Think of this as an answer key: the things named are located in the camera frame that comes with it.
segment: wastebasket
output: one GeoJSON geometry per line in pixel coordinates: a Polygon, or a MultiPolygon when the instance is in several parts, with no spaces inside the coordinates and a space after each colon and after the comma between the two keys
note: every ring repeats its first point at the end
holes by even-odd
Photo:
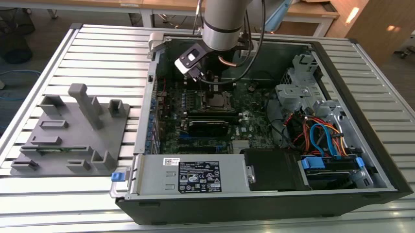
{"type": "Polygon", "coordinates": [[[18,64],[28,61],[32,55],[24,36],[9,28],[4,20],[0,20],[0,57],[6,63],[18,64]]]}
{"type": "Polygon", "coordinates": [[[32,19],[22,8],[0,7],[0,20],[17,35],[28,35],[34,31],[32,19]]]}

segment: power supply label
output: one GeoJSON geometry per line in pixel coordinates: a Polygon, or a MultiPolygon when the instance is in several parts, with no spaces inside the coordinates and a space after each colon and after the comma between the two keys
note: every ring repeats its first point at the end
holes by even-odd
{"type": "Polygon", "coordinates": [[[219,161],[179,162],[179,192],[221,192],[219,161]]]}

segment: blue latch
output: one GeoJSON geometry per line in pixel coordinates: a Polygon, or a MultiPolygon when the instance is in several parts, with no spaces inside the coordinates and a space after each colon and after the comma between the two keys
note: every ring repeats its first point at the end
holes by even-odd
{"type": "Polygon", "coordinates": [[[125,181],[125,173],[124,172],[113,172],[111,175],[112,182],[123,182],[125,181]]]}
{"type": "Polygon", "coordinates": [[[321,157],[307,157],[300,161],[303,168],[325,168],[321,157]]]}
{"type": "Polygon", "coordinates": [[[357,162],[359,167],[364,167],[364,161],[360,157],[356,158],[356,162],[357,162]]]}

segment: slotted metal surface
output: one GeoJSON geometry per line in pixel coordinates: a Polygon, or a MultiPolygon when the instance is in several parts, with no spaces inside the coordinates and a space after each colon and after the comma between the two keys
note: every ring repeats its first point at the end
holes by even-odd
{"type": "MultiPolygon", "coordinates": [[[[109,177],[10,178],[18,156],[42,111],[44,94],[66,95],[71,83],[85,83],[101,103],[115,97],[133,107],[123,138],[119,166],[132,163],[133,143],[149,60],[148,35],[161,29],[84,25],[71,30],[0,140],[0,232],[411,232],[415,195],[357,209],[340,217],[247,221],[199,225],[140,226],[109,197],[109,177]]],[[[175,33],[189,33],[173,30],[175,33]]],[[[413,112],[359,46],[345,39],[269,35],[321,43],[389,154],[415,188],[413,112]]],[[[331,97],[333,90],[323,78],[331,97]]],[[[127,189],[125,183],[116,190],[127,189]]]]}

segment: white label sticker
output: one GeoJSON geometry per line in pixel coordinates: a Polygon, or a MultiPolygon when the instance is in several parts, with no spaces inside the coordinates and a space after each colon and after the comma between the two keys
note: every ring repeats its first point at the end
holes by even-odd
{"type": "Polygon", "coordinates": [[[324,18],[335,18],[335,17],[337,17],[337,16],[321,15],[321,17],[324,17],[324,18]]]}
{"type": "Polygon", "coordinates": [[[121,6],[133,6],[133,7],[139,7],[139,4],[128,4],[128,3],[121,3],[121,6]]]}
{"type": "Polygon", "coordinates": [[[180,158],[164,158],[163,165],[164,166],[179,166],[180,158]]]}

